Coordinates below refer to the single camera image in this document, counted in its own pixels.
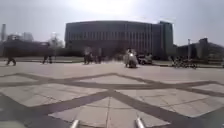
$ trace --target walking person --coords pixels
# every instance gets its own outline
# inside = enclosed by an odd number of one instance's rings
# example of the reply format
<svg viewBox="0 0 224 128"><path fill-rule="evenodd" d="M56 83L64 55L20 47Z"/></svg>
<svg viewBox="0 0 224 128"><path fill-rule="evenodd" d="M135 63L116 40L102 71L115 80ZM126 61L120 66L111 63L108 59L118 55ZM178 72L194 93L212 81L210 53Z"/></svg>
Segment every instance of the walking person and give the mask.
<svg viewBox="0 0 224 128"><path fill-rule="evenodd" d="M52 51L51 51L51 47L50 47L50 43L46 44L46 51L44 54L44 60L43 60L43 64L45 64L46 60L49 59L49 63L52 64Z"/></svg>
<svg viewBox="0 0 224 128"><path fill-rule="evenodd" d="M91 59L90 48L87 47L84 49L84 64L89 64Z"/></svg>
<svg viewBox="0 0 224 128"><path fill-rule="evenodd" d="M14 59L15 52L16 52L16 48L14 46L15 41L16 40L13 39L13 40L10 40L10 41L6 42L6 44L5 44L4 54L8 59L7 62L6 62L6 66L8 66L11 61L13 63L13 66L16 66L16 60Z"/></svg>

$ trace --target building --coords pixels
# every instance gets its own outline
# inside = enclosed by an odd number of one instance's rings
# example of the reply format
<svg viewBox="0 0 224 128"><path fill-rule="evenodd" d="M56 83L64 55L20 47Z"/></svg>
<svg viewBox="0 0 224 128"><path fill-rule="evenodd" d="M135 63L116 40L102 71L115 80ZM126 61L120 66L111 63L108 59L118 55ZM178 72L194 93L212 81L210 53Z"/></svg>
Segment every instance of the building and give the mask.
<svg viewBox="0 0 224 128"><path fill-rule="evenodd" d="M130 21L88 21L67 23L66 48L82 52L85 47L101 48L107 55L124 52L128 48L138 53L151 53L165 58L173 47L172 24Z"/></svg>
<svg viewBox="0 0 224 128"><path fill-rule="evenodd" d="M32 42L33 41L33 35L29 32L24 32L21 36L23 41Z"/></svg>
<svg viewBox="0 0 224 128"><path fill-rule="evenodd" d="M0 44L2 54L4 56L5 47L10 46L15 49L14 53L16 57L21 56L42 56L46 51L44 44L47 42L37 42L37 41L24 41L19 35L9 35L7 40Z"/></svg>
<svg viewBox="0 0 224 128"><path fill-rule="evenodd" d="M188 48L190 50L190 58L197 58L200 60L221 60L224 57L224 47L211 43L207 38L200 39L197 43L192 43L188 45L179 46L178 56L183 56L187 58Z"/></svg>

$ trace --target plaza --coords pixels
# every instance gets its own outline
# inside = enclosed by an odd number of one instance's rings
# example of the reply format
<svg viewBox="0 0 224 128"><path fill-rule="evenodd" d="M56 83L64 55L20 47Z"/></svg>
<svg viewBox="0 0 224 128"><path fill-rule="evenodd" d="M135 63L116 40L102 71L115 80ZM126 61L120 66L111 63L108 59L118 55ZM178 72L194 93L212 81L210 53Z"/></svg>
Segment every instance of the plaza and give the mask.
<svg viewBox="0 0 224 128"><path fill-rule="evenodd" d="M220 128L224 70L0 62L0 128Z"/></svg>

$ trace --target modern building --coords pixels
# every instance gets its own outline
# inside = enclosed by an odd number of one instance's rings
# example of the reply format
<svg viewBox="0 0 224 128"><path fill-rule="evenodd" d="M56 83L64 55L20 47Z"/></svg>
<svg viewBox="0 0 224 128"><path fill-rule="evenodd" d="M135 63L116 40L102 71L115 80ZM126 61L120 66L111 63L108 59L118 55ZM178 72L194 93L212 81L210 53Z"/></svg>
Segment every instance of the modern building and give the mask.
<svg viewBox="0 0 224 128"><path fill-rule="evenodd" d="M124 52L128 48L138 53L151 53L165 58L172 54L172 24L131 21L88 21L67 23L66 48L82 52L85 47L101 48L107 55Z"/></svg>
<svg viewBox="0 0 224 128"><path fill-rule="evenodd" d="M200 39L197 43L192 43L190 46L183 45L177 49L177 56L183 56L187 58L188 48L190 51L190 58L197 58L200 60L221 60L224 57L224 47L211 43L207 38Z"/></svg>

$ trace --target stone pavement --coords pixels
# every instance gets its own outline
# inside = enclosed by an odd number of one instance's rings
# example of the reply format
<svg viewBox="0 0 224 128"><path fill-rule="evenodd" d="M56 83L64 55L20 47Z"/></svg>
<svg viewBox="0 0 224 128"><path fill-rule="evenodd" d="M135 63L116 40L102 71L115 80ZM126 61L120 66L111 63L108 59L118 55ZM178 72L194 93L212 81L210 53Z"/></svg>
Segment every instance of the stone pavement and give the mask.
<svg viewBox="0 0 224 128"><path fill-rule="evenodd" d="M224 71L0 62L0 128L220 128Z"/></svg>

